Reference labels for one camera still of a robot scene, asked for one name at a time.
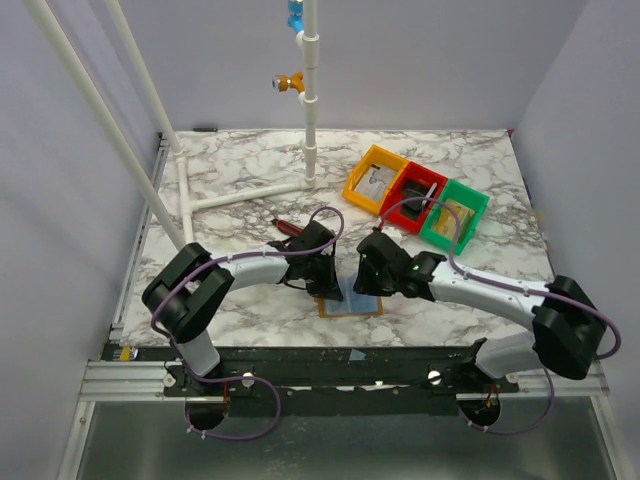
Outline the red plastic bin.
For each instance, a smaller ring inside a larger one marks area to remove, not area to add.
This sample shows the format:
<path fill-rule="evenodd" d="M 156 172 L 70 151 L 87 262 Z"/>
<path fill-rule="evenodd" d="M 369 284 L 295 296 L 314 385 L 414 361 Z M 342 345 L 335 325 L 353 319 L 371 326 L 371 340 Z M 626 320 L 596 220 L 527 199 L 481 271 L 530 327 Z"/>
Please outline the red plastic bin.
<path fill-rule="evenodd" d="M 386 195 L 380 215 L 392 209 L 386 222 L 412 234 L 418 234 L 431 211 L 433 202 L 422 197 L 437 198 L 448 178 L 415 162 L 409 162 Z"/>

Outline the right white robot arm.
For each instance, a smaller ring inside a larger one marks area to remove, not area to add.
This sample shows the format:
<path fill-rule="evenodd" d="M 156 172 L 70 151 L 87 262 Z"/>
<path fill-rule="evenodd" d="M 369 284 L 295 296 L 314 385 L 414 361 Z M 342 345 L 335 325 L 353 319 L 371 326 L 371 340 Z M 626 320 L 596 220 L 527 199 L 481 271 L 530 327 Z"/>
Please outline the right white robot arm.
<path fill-rule="evenodd" d="M 461 304 L 522 327 L 508 337 L 475 342 L 470 368 L 490 379 L 544 367 L 582 380 L 597 358 L 606 322 L 569 277 L 544 283 L 483 274 L 433 252 L 410 255 L 380 230 L 362 240 L 357 252 L 359 294 Z"/>

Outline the mustard yellow card holder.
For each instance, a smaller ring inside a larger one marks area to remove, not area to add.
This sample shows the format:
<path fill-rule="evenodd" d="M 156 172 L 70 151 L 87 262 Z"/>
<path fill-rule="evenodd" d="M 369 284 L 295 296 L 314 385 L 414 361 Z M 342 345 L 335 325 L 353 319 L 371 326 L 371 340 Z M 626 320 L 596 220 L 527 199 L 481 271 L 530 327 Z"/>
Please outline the mustard yellow card holder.
<path fill-rule="evenodd" d="M 318 314 L 320 318 L 338 318 L 348 316 L 377 316 L 384 312 L 382 299 L 365 294 L 356 293 L 354 285 L 357 274 L 349 277 L 340 277 L 338 285 L 343 294 L 343 300 L 318 301 Z"/>

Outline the gold cards in green bin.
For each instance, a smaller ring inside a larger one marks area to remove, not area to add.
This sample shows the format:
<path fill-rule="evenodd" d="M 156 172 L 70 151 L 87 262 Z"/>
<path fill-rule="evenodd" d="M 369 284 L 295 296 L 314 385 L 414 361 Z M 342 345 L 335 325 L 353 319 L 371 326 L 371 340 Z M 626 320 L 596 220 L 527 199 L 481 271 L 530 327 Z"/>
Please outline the gold cards in green bin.
<path fill-rule="evenodd" d="M 433 230 L 452 240 L 457 228 L 460 228 L 458 240 L 461 241 L 475 216 L 475 211 L 454 199 L 447 199 L 445 204 L 447 208 L 440 208 L 439 217 L 433 224 Z"/>

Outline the green plastic bin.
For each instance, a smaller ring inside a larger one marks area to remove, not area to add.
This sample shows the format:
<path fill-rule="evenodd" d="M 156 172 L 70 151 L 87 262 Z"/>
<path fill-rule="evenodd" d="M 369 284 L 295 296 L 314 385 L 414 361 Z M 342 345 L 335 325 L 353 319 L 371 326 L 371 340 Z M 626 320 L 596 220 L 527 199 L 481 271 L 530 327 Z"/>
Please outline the green plastic bin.
<path fill-rule="evenodd" d="M 455 253 L 461 254 L 473 235 L 486 208 L 489 197 L 457 180 L 447 181 L 422 226 L 419 236 L 428 243 L 449 250 L 454 238 Z"/>

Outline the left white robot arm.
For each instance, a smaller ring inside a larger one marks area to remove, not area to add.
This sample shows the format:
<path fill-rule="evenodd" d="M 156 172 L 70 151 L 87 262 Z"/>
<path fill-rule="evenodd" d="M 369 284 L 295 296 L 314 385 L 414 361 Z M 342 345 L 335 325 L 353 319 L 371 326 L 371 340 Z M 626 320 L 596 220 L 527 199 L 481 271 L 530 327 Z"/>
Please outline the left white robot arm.
<path fill-rule="evenodd" d="M 227 294 L 262 284 L 301 280 L 311 297 L 341 300 L 337 235 L 317 221 L 286 241 L 258 251 L 215 256 L 197 242 L 182 248 L 146 287 L 142 302 L 154 331 L 168 338 L 194 375 L 205 377 L 221 361 L 207 328 Z"/>

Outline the yellow plastic bin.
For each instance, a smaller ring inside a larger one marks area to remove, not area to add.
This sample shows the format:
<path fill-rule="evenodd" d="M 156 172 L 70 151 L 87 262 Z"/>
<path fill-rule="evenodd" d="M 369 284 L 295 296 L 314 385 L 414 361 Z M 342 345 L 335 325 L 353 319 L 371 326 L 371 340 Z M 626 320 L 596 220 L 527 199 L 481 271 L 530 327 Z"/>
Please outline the yellow plastic bin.
<path fill-rule="evenodd" d="M 342 196 L 348 202 L 377 215 L 391 187 L 409 160 L 372 145 L 349 173 Z"/>

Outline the black items in red bin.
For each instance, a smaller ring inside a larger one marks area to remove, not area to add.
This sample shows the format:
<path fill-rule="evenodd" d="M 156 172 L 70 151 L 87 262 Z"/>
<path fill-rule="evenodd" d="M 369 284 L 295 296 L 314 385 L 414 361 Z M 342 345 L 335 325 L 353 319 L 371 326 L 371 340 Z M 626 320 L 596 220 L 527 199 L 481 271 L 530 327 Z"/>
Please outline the black items in red bin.
<path fill-rule="evenodd" d="M 401 214 L 410 220 L 418 220 L 429 204 L 425 197 L 432 197 L 436 189 L 436 183 L 423 184 L 407 180 L 401 190 L 403 199 L 406 200 L 401 206 Z"/>

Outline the black mounting rail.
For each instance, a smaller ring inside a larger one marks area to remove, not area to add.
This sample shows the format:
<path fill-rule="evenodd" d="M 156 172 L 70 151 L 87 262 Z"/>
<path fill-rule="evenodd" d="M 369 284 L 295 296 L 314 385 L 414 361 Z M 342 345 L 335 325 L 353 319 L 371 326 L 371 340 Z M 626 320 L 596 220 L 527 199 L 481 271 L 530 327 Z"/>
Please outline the black mounting rail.
<path fill-rule="evenodd" d="M 430 414 L 457 401 L 518 392 L 516 384 L 472 372 L 471 347 L 224 347 L 208 385 L 167 348 L 143 348 L 130 361 L 106 353 L 86 375 L 87 391 L 128 401 L 185 402 L 200 415 L 232 417 Z"/>

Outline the cards in yellow bin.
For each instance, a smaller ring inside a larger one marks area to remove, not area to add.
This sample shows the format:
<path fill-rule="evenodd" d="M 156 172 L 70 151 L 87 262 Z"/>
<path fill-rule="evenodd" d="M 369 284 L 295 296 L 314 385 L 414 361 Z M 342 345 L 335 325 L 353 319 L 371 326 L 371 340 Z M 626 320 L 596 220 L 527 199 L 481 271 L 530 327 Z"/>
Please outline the cards in yellow bin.
<path fill-rule="evenodd" d="M 395 175 L 396 171 L 390 167 L 371 164 L 354 187 L 354 191 L 374 202 L 380 202 Z"/>

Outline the white PVC pipe frame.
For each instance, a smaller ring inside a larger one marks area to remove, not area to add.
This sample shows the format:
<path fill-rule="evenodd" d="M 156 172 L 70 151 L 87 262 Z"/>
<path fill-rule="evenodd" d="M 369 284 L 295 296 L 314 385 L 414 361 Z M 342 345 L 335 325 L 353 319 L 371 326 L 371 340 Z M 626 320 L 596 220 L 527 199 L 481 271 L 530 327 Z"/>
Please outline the white PVC pipe frame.
<path fill-rule="evenodd" d="M 76 52 L 58 18 L 49 6 L 49 3 L 46 1 L 25 1 L 23 5 L 71 77 L 83 99 L 92 110 L 105 136 L 119 155 L 120 161 L 136 182 L 152 214 L 156 216 L 159 224 L 176 249 L 181 249 L 187 243 L 194 240 L 192 217 L 193 214 L 198 211 L 253 199 L 308 190 L 315 187 L 318 151 L 316 141 L 318 117 L 317 69 L 319 66 L 320 40 L 318 32 L 318 3 L 316 1 L 303 1 L 304 30 L 296 34 L 296 42 L 302 50 L 304 66 L 305 92 L 298 93 L 298 100 L 303 106 L 305 113 L 305 136 L 301 142 L 305 165 L 304 179 L 300 182 L 277 184 L 275 186 L 261 187 L 246 192 L 222 195 L 213 199 L 198 201 L 190 198 L 186 156 L 177 139 L 175 130 L 171 125 L 122 7 L 118 1 L 109 1 L 107 3 L 107 8 L 112 20 L 142 82 L 144 91 L 148 95 L 156 120 L 160 124 L 161 132 L 169 141 L 176 161 L 181 226 L 177 226 L 173 221 L 135 155 L 130 143 L 126 139 L 122 128 L 112 114 L 111 109 L 107 105 L 81 57 Z"/>

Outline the red black utility knife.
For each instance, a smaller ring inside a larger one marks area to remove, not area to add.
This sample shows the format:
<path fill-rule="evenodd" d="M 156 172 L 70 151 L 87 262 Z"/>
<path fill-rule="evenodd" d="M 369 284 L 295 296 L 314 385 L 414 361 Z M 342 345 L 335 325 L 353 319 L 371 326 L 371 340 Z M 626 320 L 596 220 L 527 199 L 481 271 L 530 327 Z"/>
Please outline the red black utility knife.
<path fill-rule="evenodd" d="M 271 220 L 271 224 L 281 233 L 287 235 L 287 236 L 291 236 L 291 237 L 295 237 L 298 236 L 301 232 L 302 229 L 290 222 L 287 222 L 285 220 L 281 220 L 278 218 L 272 219 Z"/>

